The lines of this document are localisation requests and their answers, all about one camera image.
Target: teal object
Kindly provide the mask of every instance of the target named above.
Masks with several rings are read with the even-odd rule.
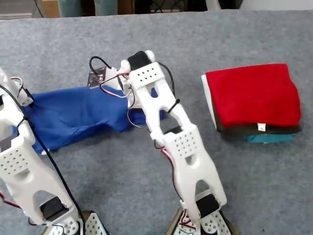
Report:
[[[244,140],[249,143],[277,143],[291,141],[293,137],[294,134],[289,135],[264,134],[264,135],[245,136]]]
[[[58,0],[60,17],[83,16],[81,0]]]
[[[117,15],[117,0],[94,0],[96,16]]]

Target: perforated plate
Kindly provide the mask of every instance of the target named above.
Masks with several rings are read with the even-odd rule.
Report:
[[[16,175],[28,168],[28,161],[22,146],[20,148],[9,148],[0,153],[0,173]]]
[[[107,235],[96,213],[91,213],[86,221],[86,235]]]
[[[164,73],[162,72],[158,62],[154,62],[137,70],[131,71],[129,74],[129,80],[135,90],[164,77]]]
[[[198,143],[197,128],[193,128],[189,131],[182,131],[175,135],[175,138],[170,140],[168,144],[171,146],[171,152],[173,155],[181,156],[186,158],[197,151]]]
[[[218,231],[218,235],[231,234],[223,217],[218,211],[206,216],[205,218],[202,218],[201,225],[203,230],[208,234],[214,234],[216,231]]]

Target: gray carpet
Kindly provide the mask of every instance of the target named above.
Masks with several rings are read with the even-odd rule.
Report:
[[[33,93],[84,86],[93,55],[118,67],[151,49],[172,71],[228,198],[226,217],[244,235],[313,234],[313,12],[240,12],[27,19],[0,22],[0,66]],[[229,143],[214,130],[200,76],[262,63],[289,65],[303,132],[280,144]],[[83,209],[112,235],[164,234],[179,199],[167,160],[148,133],[106,133],[60,149],[54,158]],[[0,184],[5,193],[5,186]],[[19,210],[0,205],[1,235],[39,235]]]

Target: floor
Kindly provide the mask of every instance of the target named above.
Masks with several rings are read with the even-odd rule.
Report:
[[[34,0],[0,0],[0,20],[31,17],[41,17]]]

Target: cable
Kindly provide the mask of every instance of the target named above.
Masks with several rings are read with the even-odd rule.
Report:
[[[102,59],[102,58],[99,57],[99,56],[93,56],[93,57],[91,57],[90,60],[89,60],[89,67],[90,67],[90,70],[93,71],[93,73],[94,73],[96,76],[98,76],[98,73],[96,72],[96,70],[94,70],[94,68],[93,68],[93,66],[92,66],[92,61],[93,61],[94,59],[101,60],[102,63],[105,64],[105,66],[107,66],[109,69],[112,69],[112,67],[111,67],[107,62],[105,62],[104,59]]]
[[[35,2],[36,7],[37,7],[37,9],[38,9],[38,11],[39,11],[39,14],[41,15],[41,18],[44,18],[43,14],[41,13],[41,10],[39,9],[39,6],[38,6],[38,4],[37,4],[37,1],[34,0],[34,2]]]
[[[21,79],[20,77],[10,77],[11,80],[19,80],[20,81],[20,88],[19,88],[19,92],[18,92],[18,97],[20,95],[21,90],[23,89],[23,79]]]
[[[134,100],[133,100],[132,105],[127,109],[127,112],[126,112],[127,119],[128,119],[128,121],[130,122],[131,125],[133,125],[133,126],[139,128],[139,129],[141,129],[141,130],[147,130],[149,133],[151,133],[151,131],[150,131],[148,128],[146,128],[146,127],[141,127],[141,126],[138,126],[138,125],[136,125],[135,123],[133,123],[133,122],[131,121],[130,117],[129,117],[129,110],[132,109],[132,107],[134,106],[135,101],[136,101],[135,93],[134,93],[133,89],[131,90],[131,92],[133,92]]]
[[[18,102],[18,101],[15,99],[15,97],[12,95],[12,93],[10,93],[10,92],[7,90],[7,88],[5,88],[2,84],[0,84],[0,88],[2,88],[2,89],[13,99],[13,101],[14,101],[14,102],[16,103],[16,105],[19,107],[19,109],[21,110],[21,112],[23,113],[23,115],[24,115],[24,116],[27,116],[26,113],[24,112],[24,110],[22,109],[21,105],[19,104],[19,102]],[[62,181],[62,183],[63,183],[63,185],[64,185],[64,187],[65,187],[65,189],[66,189],[66,191],[67,191],[67,193],[68,193],[68,195],[69,195],[69,197],[71,198],[71,200],[73,201],[74,205],[76,206],[77,211],[78,211],[78,214],[79,214],[79,216],[81,217],[81,219],[82,219],[82,221],[83,221],[83,235],[85,235],[85,219],[84,219],[84,217],[83,217],[83,213],[82,213],[82,211],[81,211],[79,205],[77,204],[77,202],[76,202],[74,196],[72,195],[72,193],[71,193],[71,191],[70,191],[70,189],[69,189],[69,187],[68,187],[68,185],[67,185],[65,179],[63,178],[63,175],[62,175],[62,173],[60,172],[60,169],[58,168],[57,164],[55,163],[53,157],[52,157],[51,154],[49,153],[49,151],[48,151],[47,147],[44,145],[43,141],[40,139],[40,137],[39,137],[38,134],[36,133],[35,128],[33,127],[33,125],[31,125],[31,123],[30,123],[30,127],[31,127],[31,129],[32,129],[32,131],[33,131],[33,133],[34,133],[35,138],[37,139],[37,141],[39,142],[39,144],[41,145],[41,147],[44,149],[44,151],[46,152],[46,154],[47,154],[49,160],[51,161],[52,165],[54,166],[54,168],[55,168],[57,174],[59,175],[59,177],[60,177],[60,179],[61,179],[61,181]]]
[[[34,223],[32,223],[32,222],[30,222],[30,218],[28,218],[28,224],[30,225],[30,226],[38,226],[38,224],[34,224]],[[61,227],[62,229],[63,229],[63,232],[61,233],[62,235],[64,234],[64,231],[65,231],[65,229],[64,229],[64,227],[62,226],[62,225],[59,225],[59,224],[52,224],[52,226],[53,227]]]
[[[171,85],[172,85],[172,93],[173,93],[173,95],[176,97],[176,95],[175,95],[175,83],[174,83],[173,75],[172,75],[170,69],[169,69],[165,64],[161,63],[160,61],[158,61],[158,63],[159,63],[163,68],[165,68],[165,69],[167,70],[168,74],[170,75],[170,78],[171,78]]]
[[[2,202],[3,202],[3,203],[5,203],[5,204],[7,204],[7,205],[10,205],[10,206],[13,206],[13,207],[15,207],[15,208],[21,209],[19,205],[15,204],[15,203],[13,203],[13,202],[7,201],[1,191],[0,191],[0,197],[2,198]]]
[[[118,94],[115,94],[115,93],[112,93],[112,92],[107,91],[106,89],[104,89],[104,88],[102,87],[102,85],[104,85],[104,84],[105,84],[106,82],[108,82],[108,81],[111,81],[112,79],[119,78],[119,76],[121,76],[121,75],[126,79],[126,77],[125,77],[124,75],[128,75],[128,74],[129,74],[128,72],[119,73],[119,74],[117,74],[116,76],[114,76],[114,77],[112,77],[112,78],[110,78],[110,79],[108,79],[108,80],[104,80],[103,82],[101,82],[100,85],[99,85],[99,87],[100,87],[100,89],[101,89],[104,93],[110,94],[110,95],[112,95],[112,96],[116,96],[116,97],[118,97],[118,98],[126,98],[126,97],[128,97],[128,96],[130,95],[130,93],[132,92],[132,90],[130,90],[126,95],[120,96],[120,95],[118,95]]]

